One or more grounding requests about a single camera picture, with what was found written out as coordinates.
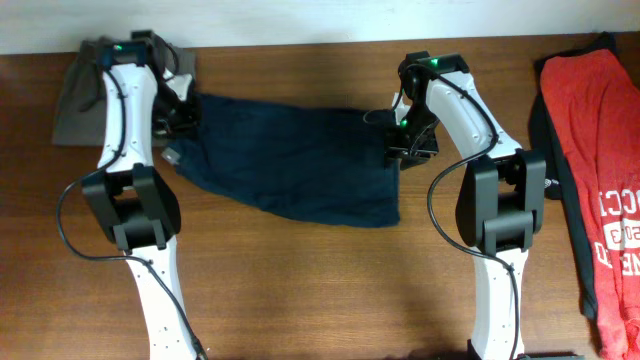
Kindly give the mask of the navy blue shorts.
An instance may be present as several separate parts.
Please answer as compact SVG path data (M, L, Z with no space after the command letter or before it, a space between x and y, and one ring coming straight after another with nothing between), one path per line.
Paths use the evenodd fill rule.
M295 221L359 228L400 222L399 171L378 116L200 96L202 118L162 153L197 187Z

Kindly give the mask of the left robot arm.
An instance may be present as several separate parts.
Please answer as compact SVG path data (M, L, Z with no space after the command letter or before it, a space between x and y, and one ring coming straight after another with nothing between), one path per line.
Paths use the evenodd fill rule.
M97 63L106 90L104 144L97 170L82 193L107 239L130 268L146 324L152 359L204 359L186 315L177 267L180 208L152 156L156 121L186 102L191 80L173 86L166 43L153 33L100 47Z

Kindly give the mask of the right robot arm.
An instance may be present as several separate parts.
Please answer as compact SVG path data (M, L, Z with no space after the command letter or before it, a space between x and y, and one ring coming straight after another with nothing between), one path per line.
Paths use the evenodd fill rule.
M460 238L444 239L474 261L475 322L468 355L523 359L521 282L542 225L544 157L523 149L499 125L461 55L409 53L397 73L401 86L385 125L386 162L402 170L426 163L439 151L438 125L460 154L434 178L427 196L434 196L447 175L464 171L455 206Z

